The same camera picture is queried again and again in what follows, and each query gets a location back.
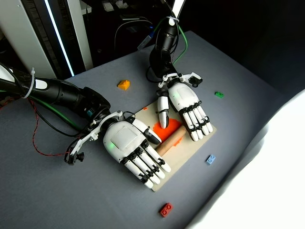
rolling pin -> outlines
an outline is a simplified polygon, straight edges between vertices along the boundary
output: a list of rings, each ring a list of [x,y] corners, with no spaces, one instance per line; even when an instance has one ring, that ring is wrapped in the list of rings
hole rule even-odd
[[[161,143],[156,151],[160,156],[163,156],[172,146],[179,141],[180,138],[185,135],[186,129],[184,125],[180,126],[169,138],[167,138],[163,143]]]

gray table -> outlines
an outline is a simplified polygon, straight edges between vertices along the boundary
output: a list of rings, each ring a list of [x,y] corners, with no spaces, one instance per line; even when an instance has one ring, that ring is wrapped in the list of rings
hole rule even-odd
[[[68,166],[62,157],[44,157],[31,144],[34,113],[18,100],[0,111],[0,228],[183,228],[207,200],[277,106],[280,94],[243,66],[192,32],[187,53],[176,64],[182,73],[203,77],[194,91],[217,133],[163,186],[153,193],[116,163],[102,141],[83,146],[84,162]],[[176,56],[184,48],[180,42]],[[145,79],[151,47],[79,74],[69,81],[88,86],[111,103],[111,111],[136,112],[156,100],[156,86]],[[127,91],[116,87],[131,81]],[[215,91],[225,94],[223,99]],[[65,124],[41,108],[61,129]],[[43,122],[36,136],[46,153],[64,152],[71,142]],[[216,160],[207,166],[205,159]],[[162,218],[158,210],[171,202]]]

blue block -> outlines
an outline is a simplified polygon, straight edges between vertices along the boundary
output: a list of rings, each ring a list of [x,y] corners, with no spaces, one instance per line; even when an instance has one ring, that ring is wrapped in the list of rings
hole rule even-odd
[[[211,165],[212,163],[213,163],[213,161],[215,160],[215,156],[213,155],[213,154],[211,154],[210,156],[209,156],[209,158],[206,160],[206,163],[208,164],[208,165]]]

green block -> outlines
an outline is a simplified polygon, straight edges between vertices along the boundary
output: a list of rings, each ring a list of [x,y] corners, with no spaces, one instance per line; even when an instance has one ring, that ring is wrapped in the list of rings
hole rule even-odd
[[[218,96],[219,98],[224,97],[224,94],[222,94],[221,92],[215,92],[215,95]]]

cutting board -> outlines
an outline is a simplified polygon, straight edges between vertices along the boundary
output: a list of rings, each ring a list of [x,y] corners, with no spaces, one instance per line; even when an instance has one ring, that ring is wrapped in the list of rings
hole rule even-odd
[[[136,118],[144,122],[146,125],[150,126],[161,139],[165,139],[170,132],[178,129],[182,125],[181,118],[178,113],[173,109],[169,110],[169,127],[166,129],[161,129],[157,111],[157,101],[144,107],[142,110],[138,111],[135,115]],[[170,173],[165,172],[165,178],[161,180],[161,183],[156,185],[154,184],[152,190],[154,192],[158,191],[186,162],[190,159],[197,150],[205,144],[215,133],[216,128],[213,126],[213,132],[208,136],[203,136],[203,139],[198,142],[194,142],[188,133],[186,133],[182,139],[180,139],[175,146],[173,146],[166,154],[163,156],[163,159],[169,164],[172,168]]]

